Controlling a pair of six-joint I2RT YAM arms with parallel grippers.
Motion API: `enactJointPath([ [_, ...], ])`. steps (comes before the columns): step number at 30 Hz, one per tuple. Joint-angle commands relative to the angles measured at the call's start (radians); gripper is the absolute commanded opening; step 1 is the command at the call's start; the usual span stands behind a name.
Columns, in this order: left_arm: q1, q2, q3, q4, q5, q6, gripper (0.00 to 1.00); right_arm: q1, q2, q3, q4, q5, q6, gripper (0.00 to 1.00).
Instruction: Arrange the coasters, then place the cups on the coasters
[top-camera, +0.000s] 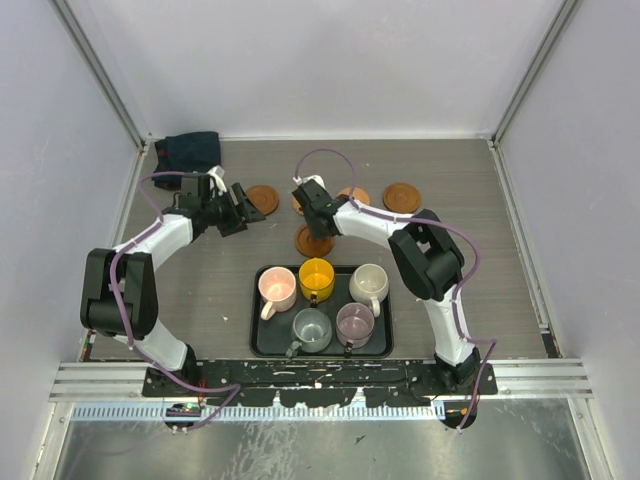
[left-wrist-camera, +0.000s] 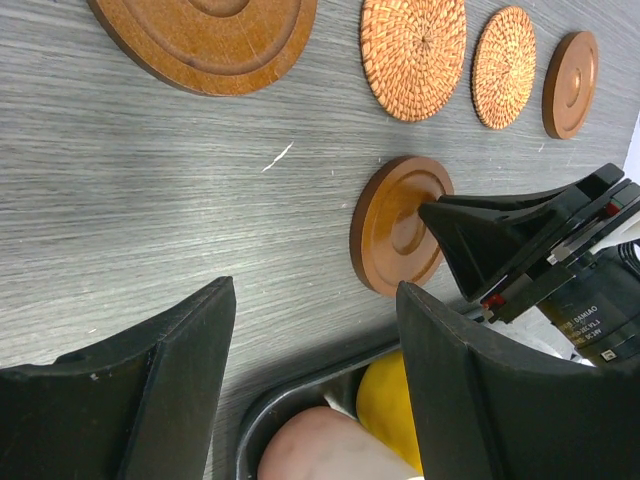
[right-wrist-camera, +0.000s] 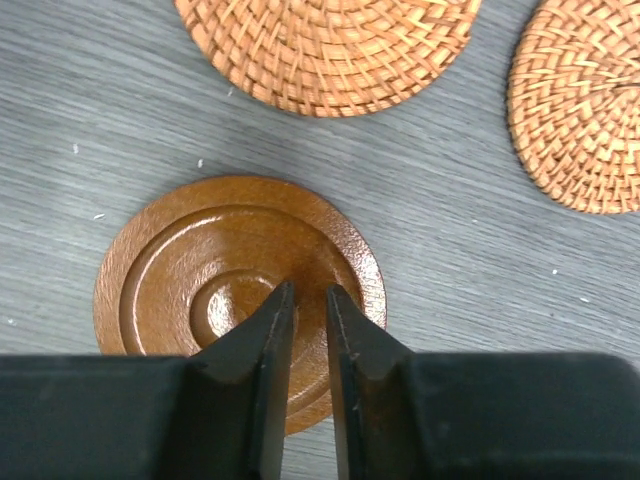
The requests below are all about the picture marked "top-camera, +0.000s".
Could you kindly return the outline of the pink ceramic mug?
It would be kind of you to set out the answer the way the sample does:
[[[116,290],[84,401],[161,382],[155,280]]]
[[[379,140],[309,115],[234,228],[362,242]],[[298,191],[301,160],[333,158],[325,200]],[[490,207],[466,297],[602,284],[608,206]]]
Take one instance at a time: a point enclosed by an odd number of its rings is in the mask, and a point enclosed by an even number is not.
[[[271,267],[258,280],[258,290],[264,302],[260,319],[270,320],[276,313],[291,309],[297,300],[297,280],[285,267]]]

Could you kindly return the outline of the woven rattan coaster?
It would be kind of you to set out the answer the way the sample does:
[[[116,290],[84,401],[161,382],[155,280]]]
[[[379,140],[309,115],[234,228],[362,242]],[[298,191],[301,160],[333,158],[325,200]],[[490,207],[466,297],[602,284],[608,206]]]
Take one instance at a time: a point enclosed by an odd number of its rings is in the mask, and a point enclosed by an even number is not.
[[[299,214],[299,215],[301,215],[301,216],[303,216],[303,215],[304,215],[303,207],[302,207],[302,205],[300,204],[300,202],[299,202],[296,198],[293,198],[293,199],[292,199],[292,205],[293,205],[293,209],[294,209],[294,211],[295,211],[297,214]]]
[[[356,201],[367,206],[371,205],[371,199],[369,194],[365,190],[359,187],[355,187],[354,189],[351,189],[350,187],[345,187],[337,193],[336,197],[338,199],[344,198],[346,202],[349,202],[350,194],[353,194],[353,197]]]

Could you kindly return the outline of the brown wooden coaster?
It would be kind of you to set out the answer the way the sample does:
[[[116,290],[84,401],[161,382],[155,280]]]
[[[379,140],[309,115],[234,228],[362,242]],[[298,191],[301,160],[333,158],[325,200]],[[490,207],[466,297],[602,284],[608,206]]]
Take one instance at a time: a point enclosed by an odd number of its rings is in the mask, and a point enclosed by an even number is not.
[[[316,239],[311,235],[308,226],[302,226],[294,235],[296,250],[307,258],[322,258],[328,255],[334,247],[332,237]]]
[[[409,214],[420,207],[421,194],[411,184],[393,183],[384,190],[382,200],[387,210]]]
[[[252,204],[265,216],[274,213],[279,206],[279,194],[269,185],[254,185],[246,190]]]

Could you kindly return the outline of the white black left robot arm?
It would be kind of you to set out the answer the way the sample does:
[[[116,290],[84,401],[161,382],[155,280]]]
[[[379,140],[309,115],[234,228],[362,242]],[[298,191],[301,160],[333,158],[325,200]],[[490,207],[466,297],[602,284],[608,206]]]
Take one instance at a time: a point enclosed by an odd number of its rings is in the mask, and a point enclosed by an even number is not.
[[[188,396],[207,389],[194,349],[159,318],[156,272],[208,228],[228,237],[266,217],[239,184],[225,185],[220,167],[175,175],[180,189],[149,227],[115,247],[88,254],[80,320],[86,329],[125,344],[164,374],[165,385],[176,395]]]

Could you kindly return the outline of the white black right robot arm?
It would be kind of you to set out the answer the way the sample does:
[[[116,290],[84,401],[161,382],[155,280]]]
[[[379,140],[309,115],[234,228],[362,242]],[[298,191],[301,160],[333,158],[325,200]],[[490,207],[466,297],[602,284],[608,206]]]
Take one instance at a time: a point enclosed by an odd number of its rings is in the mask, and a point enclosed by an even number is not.
[[[453,229],[430,210],[392,214],[346,195],[333,198],[317,176],[294,182],[293,197],[313,237],[356,237],[389,248],[405,287],[427,311],[440,385],[452,394],[465,391],[480,368],[480,353],[460,301],[465,259],[450,235]]]

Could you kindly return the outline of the cream ceramic mug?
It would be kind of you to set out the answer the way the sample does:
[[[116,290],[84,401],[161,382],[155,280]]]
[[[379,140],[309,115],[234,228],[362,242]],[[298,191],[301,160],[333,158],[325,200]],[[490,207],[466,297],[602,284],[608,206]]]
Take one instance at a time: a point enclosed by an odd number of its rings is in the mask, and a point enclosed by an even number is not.
[[[374,317],[381,313],[381,304],[389,292],[389,279],[386,271],[377,264],[363,264],[352,274],[349,281],[349,293],[359,303],[367,306]]]

